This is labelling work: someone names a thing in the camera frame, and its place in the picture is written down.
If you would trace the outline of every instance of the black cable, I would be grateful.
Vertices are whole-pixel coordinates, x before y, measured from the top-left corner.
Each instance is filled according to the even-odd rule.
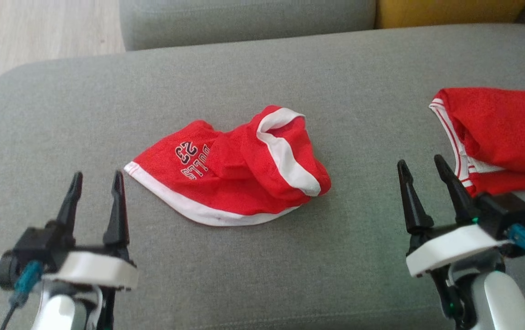
[[[6,314],[6,317],[4,318],[4,322],[2,322],[2,326],[0,327],[0,330],[5,330],[5,328],[8,326],[8,322],[10,321],[12,314],[14,314],[14,311],[16,310],[17,307],[18,305],[16,305],[15,303],[13,303],[10,306],[10,310]]]

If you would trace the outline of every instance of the gray fabric surface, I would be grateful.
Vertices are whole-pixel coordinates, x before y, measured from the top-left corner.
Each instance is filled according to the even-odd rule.
[[[126,176],[139,288],[117,329],[451,329],[434,284],[405,266],[396,162],[439,224],[453,163],[428,109],[439,88],[525,89],[525,26],[416,27],[147,50],[17,68],[0,78],[0,254],[56,215],[84,173],[76,237],[101,240],[114,169],[194,119],[220,130],[275,103],[307,115],[332,190],[264,225],[212,228]],[[525,192],[520,193],[525,199]],[[525,259],[508,262],[525,294]],[[0,291],[0,322],[7,309]],[[27,329],[37,296],[11,329]]]
[[[120,0],[126,50],[372,29],[375,0]]]

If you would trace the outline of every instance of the gray sofa cushion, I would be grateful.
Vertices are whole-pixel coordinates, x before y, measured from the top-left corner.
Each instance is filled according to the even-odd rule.
[[[84,173],[76,237],[101,240],[113,171],[194,119],[220,130],[276,103],[307,115],[332,190],[264,225],[212,228],[126,176],[139,288],[117,329],[450,329],[434,284],[405,266],[396,162],[438,224],[453,208],[433,156],[439,88],[525,89],[525,26],[457,25],[148,50],[0,78],[0,254],[55,216]],[[520,196],[525,199],[525,192]],[[525,259],[508,262],[525,294]],[[8,294],[0,291],[0,321]],[[28,328],[37,297],[16,313]]]
[[[372,29],[375,0],[120,0],[126,50]]]

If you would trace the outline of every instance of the light wood floor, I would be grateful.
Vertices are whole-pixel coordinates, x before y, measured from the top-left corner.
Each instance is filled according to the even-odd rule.
[[[0,0],[0,75],[24,63],[124,52],[118,0]]]

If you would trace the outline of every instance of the yellow cushion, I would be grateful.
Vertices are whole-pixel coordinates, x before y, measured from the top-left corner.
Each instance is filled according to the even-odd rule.
[[[378,0],[377,28],[513,22],[525,0]]]

